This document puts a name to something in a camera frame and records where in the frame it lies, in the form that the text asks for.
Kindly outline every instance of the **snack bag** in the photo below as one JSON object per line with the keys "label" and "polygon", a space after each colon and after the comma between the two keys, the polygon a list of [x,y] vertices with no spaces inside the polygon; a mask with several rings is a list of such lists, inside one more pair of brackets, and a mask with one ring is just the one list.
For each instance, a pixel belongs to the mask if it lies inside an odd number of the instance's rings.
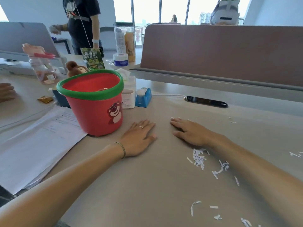
{"label": "snack bag", "polygon": [[105,69],[100,49],[81,48],[81,53],[90,71]]}

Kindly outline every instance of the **red bucket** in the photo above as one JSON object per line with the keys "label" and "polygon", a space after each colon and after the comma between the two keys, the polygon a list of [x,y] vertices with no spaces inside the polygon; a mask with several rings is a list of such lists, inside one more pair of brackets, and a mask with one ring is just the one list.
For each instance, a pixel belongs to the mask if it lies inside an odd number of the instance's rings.
{"label": "red bucket", "polygon": [[112,70],[83,73],[57,84],[81,128],[94,136],[112,133],[121,126],[123,88],[122,76]]}

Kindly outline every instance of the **bracelet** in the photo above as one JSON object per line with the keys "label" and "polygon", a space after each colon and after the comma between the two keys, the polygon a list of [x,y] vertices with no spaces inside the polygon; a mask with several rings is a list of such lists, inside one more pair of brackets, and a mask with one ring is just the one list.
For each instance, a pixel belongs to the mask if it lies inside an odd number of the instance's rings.
{"label": "bracelet", "polygon": [[119,143],[119,142],[116,142],[116,143],[119,144],[122,147],[123,152],[124,152],[124,155],[123,155],[122,159],[124,159],[125,156],[126,156],[126,152],[125,152],[124,146],[121,143]]}

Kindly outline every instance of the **left hand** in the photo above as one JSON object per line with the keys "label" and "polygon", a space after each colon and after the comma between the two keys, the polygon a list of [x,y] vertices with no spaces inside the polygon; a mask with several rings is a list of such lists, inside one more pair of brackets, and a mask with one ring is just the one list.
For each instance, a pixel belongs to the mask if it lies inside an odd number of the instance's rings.
{"label": "left hand", "polygon": [[157,136],[155,134],[147,136],[155,125],[154,122],[150,122],[149,120],[138,123],[134,122],[132,124],[131,128],[119,140],[125,149],[126,157],[141,154],[156,140]]}
{"label": "left hand", "polygon": [[93,49],[99,49],[99,44],[94,43]]}

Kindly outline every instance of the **plush toy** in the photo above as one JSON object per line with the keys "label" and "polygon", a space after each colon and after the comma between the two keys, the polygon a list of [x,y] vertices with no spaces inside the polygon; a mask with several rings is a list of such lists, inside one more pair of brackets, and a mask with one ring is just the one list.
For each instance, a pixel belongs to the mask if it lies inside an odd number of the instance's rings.
{"label": "plush toy", "polygon": [[65,65],[66,65],[66,68],[68,70],[68,73],[67,73],[68,77],[72,77],[72,76],[76,76],[76,75],[79,75],[79,74],[82,74],[82,73],[85,73],[85,72],[89,72],[87,67],[78,65],[74,61],[66,62]]}

